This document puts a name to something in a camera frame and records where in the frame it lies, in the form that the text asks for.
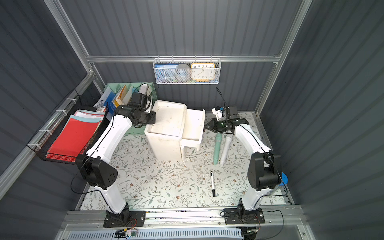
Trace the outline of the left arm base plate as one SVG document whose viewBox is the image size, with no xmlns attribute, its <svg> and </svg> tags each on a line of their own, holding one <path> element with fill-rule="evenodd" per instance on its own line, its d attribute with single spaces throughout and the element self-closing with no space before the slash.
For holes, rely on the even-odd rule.
<svg viewBox="0 0 384 240">
<path fill-rule="evenodd" d="M 120 214 L 106 211 L 104 228 L 143 227 L 146 219 L 145 211 L 123 211 Z"/>
</svg>

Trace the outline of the white plastic drawer unit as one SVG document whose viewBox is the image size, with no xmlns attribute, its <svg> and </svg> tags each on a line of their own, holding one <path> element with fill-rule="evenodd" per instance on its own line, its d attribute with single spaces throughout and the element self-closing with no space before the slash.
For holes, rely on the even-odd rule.
<svg viewBox="0 0 384 240">
<path fill-rule="evenodd" d="M 156 122 L 147 125 L 145 135 L 157 158 L 162 162 L 181 161 L 181 139 L 186 121 L 185 104 L 157 100 L 153 106 Z"/>
</svg>

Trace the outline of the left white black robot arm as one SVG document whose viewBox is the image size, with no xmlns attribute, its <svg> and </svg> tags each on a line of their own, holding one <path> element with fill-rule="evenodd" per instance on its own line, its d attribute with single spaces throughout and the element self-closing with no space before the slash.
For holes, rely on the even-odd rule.
<svg viewBox="0 0 384 240">
<path fill-rule="evenodd" d="M 156 113 L 120 105 L 107 129 L 96 143 L 83 155 L 78 155 L 76 164 L 79 173 L 95 192 L 100 192 L 110 213 L 119 215 L 129 209 L 116 180 L 118 171 L 110 165 L 111 157 L 123 136 L 131 127 L 153 125 Z"/>
</svg>

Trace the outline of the white microphone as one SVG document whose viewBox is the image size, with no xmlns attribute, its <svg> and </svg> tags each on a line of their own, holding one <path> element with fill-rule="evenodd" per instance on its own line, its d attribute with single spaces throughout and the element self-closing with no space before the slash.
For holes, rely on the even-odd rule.
<svg viewBox="0 0 384 240">
<path fill-rule="evenodd" d="M 231 147 L 232 141 L 233 141 L 233 135 L 226 135 L 225 145 L 224 145 L 221 159 L 220 159 L 220 165 L 221 166 L 223 166 L 227 161 L 227 157 L 228 157 L 228 153 L 229 153 L 229 149 Z"/>
</svg>

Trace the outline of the green microphone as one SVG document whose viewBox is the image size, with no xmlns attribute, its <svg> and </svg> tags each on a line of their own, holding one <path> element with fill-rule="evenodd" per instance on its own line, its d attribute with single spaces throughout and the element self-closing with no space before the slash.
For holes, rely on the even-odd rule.
<svg viewBox="0 0 384 240">
<path fill-rule="evenodd" d="M 213 163 L 214 165 L 217 165 L 219 162 L 219 155 L 220 155 L 220 149 L 221 149 L 221 142 L 222 142 L 223 135 L 221 133 L 216 134 L 215 138 L 215 149 L 214 149 L 214 158 Z"/>
</svg>

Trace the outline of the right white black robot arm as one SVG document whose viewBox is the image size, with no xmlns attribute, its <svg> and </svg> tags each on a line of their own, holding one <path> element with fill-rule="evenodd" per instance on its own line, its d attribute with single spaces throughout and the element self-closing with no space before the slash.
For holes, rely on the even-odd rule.
<svg viewBox="0 0 384 240">
<path fill-rule="evenodd" d="M 272 195 L 273 189 L 281 184 L 281 163 L 275 159 L 271 149 L 266 146 L 254 133 L 246 119 L 221 120 L 213 118 L 204 126 L 205 129 L 217 134 L 216 146 L 221 145 L 221 134 L 227 134 L 222 154 L 214 156 L 214 164 L 224 165 L 233 137 L 236 137 L 250 153 L 248 180 L 250 187 L 240 199 L 238 212 L 240 215 L 249 214 L 259 208 L 261 199 Z"/>
</svg>

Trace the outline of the white pulled out drawer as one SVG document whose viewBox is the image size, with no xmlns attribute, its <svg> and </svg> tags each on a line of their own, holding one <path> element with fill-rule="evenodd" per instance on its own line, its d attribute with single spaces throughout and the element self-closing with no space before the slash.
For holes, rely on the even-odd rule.
<svg viewBox="0 0 384 240">
<path fill-rule="evenodd" d="M 201 148 L 204 124 L 205 124 L 205 110 L 191 110 L 187 109 L 186 121 L 181 139 L 181 148 L 185 152 L 186 148 L 195 148 L 197 151 Z"/>
</svg>

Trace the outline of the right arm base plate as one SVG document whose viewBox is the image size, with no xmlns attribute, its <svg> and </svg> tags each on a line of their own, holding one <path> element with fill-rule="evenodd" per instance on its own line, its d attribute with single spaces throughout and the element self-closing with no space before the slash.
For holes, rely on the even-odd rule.
<svg viewBox="0 0 384 240">
<path fill-rule="evenodd" d="M 224 209 L 220 216 L 224 218 L 226 225 L 239 224 L 264 224 L 265 218 L 261 208 L 252 211 L 240 209 Z"/>
</svg>

